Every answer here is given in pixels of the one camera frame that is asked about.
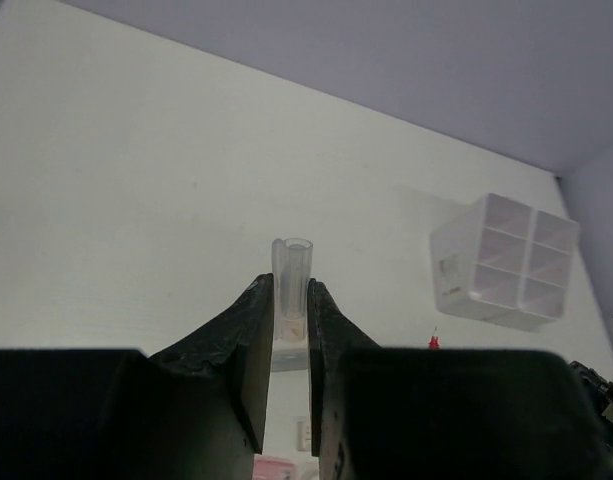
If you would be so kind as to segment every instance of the clear plastic vial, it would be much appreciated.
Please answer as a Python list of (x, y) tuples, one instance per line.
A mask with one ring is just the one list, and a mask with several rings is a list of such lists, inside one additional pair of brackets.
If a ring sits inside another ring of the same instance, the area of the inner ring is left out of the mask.
[(306, 290), (310, 280), (313, 244), (301, 238), (273, 242), (275, 277), (275, 339), (299, 342), (306, 338)]

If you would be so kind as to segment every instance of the red object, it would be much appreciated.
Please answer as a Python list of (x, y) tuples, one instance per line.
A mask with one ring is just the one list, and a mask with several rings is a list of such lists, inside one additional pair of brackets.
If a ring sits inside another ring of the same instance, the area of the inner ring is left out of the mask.
[(430, 337), (430, 342), (428, 342), (428, 348), (430, 350), (439, 350), (439, 337), (435, 335), (437, 333), (437, 329), (433, 332), (433, 336)]

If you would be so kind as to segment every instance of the lavender wall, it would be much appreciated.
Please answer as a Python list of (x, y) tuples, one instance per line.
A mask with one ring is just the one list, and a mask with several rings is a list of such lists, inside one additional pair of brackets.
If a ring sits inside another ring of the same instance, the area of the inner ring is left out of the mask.
[(613, 145), (613, 0), (63, 1), (558, 174)]
[(613, 148), (562, 180), (570, 215), (582, 225), (580, 248), (603, 313), (613, 311)]

